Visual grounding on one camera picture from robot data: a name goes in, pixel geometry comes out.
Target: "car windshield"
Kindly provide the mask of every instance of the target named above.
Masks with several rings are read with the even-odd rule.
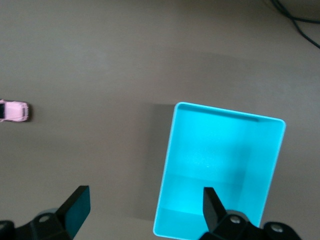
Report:
[[[0,119],[4,119],[5,118],[5,104],[1,103],[0,104]]]

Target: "metal bolt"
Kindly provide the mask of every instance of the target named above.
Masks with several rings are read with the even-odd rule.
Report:
[[[231,222],[233,222],[234,224],[239,224],[241,223],[241,220],[238,216],[231,216],[230,217]]]
[[[40,217],[39,223],[43,223],[43,222],[47,221],[49,218],[50,218],[49,215],[44,215],[44,216]]]
[[[271,229],[277,233],[282,233],[284,229],[278,224],[272,224]]]

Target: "black bracket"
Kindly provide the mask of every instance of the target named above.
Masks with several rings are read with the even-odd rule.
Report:
[[[203,215],[209,232],[200,240],[302,240],[284,223],[267,222],[261,229],[242,217],[243,213],[228,213],[212,187],[203,190]]]
[[[55,213],[43,213],[18,228],[0,221],[0,240],[72,240],[90,208],[89,186],[79,186]]]

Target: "cyan plastic tray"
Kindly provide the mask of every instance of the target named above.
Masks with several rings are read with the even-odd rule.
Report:
[[[153,232],[198,240],[208,231],[203,188],[260,225],[286,124],[283,120],[180,102],[175,106]]]

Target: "car hood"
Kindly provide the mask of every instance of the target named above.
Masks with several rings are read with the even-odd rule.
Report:
[[[21,118],[23,116],[23,105],[20,102],[6,102],[4,116],[8,120]]]

